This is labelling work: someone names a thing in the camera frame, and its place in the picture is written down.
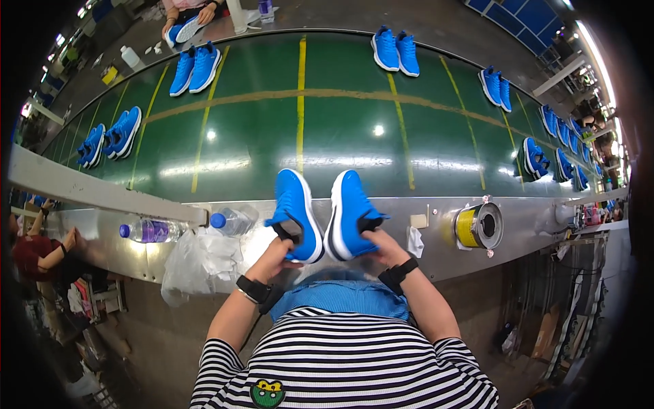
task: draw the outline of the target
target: white plastic bottle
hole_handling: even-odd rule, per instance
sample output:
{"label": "white plastic bottle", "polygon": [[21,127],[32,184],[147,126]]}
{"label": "white plastic bottle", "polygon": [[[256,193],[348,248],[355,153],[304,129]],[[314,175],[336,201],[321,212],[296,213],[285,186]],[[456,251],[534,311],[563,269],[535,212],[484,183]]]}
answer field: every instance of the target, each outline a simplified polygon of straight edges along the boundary
{"label": "white plastic bottle", "polygon": [[249,205],[238,210],[223,207],[218,213],[213,213],[209,222],[227,236],[240,236],[247,233],[259,219],[259,212]]}
{"label": "white plastic bottle", "polygon": [[120,237],[139,243],[167,243],[177,241],[186,230],[186,224],[175,221],[141,219],[132,224],[121,224]]}
{"label": "white plastic bottle", "polygon": [[129,65],[129,68],[132,68],[134,71],[140,71],[145,68],[145,64],[131,47],[120,47],[120,53],[120,56]]}
{"label": "white plastic bottle", "polygon": [[275,11],[273,10],[272,0],[259,0],[259,12],[261,13],[261,23],[272,23],[275,21]]}

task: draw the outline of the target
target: striped shirt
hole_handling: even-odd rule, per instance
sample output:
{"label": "striped shirt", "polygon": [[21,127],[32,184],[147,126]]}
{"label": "striped shirt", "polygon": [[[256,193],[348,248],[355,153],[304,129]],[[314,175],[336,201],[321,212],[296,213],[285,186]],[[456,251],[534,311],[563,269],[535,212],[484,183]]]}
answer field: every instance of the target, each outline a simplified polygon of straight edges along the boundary
{"label": "striped shirt", "polygon": [[463,341],[433,345],[395,318],[300,307],[280,317],[244,366],[207,340],[190,407],[494,408],[497,389]]}

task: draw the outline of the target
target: blue bottle cap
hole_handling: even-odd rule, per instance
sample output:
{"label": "blue bottle cap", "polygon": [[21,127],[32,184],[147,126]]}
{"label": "blue bottle cap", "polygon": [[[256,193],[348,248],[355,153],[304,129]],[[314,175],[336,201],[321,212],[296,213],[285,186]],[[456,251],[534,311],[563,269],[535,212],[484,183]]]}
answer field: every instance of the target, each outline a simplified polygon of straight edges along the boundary
{"label": "blue bottle cap", "polygon": [[209,224],[211,224],[211,227],[214,228],[224,227],[226,222],[227,219],[225,219],[225,216],[221,215],[220,213],[213,213],[209,218]]}
{"label": "blue bottle cap", "polygon": [[120,228],[118,229],[118,232],[120,233],[120,237],[128,238],[129,237],[129,226],[126,225],[126,224],[121,224]]}

